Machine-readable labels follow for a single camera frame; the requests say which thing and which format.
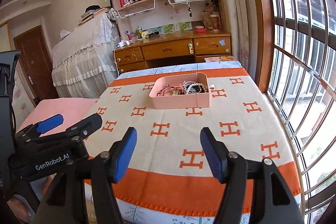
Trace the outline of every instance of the jewelry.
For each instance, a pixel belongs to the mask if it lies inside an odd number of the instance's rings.
[[[199,86],[199,92],[196,92],[194,86]],[[202,90],[204,92],[207,92],[207,88],[202,84],[202,83],[194,83],[194,84],[191,84],[187,90],[186,90],[186,94],[189,94],[189,93],[201,93]]]

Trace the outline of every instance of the white cloth cover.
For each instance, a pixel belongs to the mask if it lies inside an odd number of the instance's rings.
[[[77,28],[52,50],[53,84],[60,97],[98,98],[117,77],[113,50],[120,42],[106,14]]]

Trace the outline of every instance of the cable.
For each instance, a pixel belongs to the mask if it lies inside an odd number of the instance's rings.
[[[113,54],[114,54],[114,63],[115,63],[115,67],[117,68],[117,73],[118,73],[118,77],[119,77],[119,70],[118,70],[118,65],[117,65],[117,61],[116,61],[116,49],[119,48],[120,46],[116,46],[115,49],[113,50]]]

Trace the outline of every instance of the jar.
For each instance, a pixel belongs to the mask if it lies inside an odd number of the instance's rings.
[[[210,15],[212,30],[219,31],[219,15]]]

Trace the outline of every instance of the pearl bracelet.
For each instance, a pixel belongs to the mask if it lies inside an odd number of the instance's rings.
[[[191,88],[193,88],[194,86],[199,86],[200,88],[203,89],[204,92],[207,92],[207,88],[206,88],[202,83],[194,83],[194,84],[191,84],[191,85],[188,87],[188,89],[187,89],[187,91],[186,91],[185,94],[189,94]]]

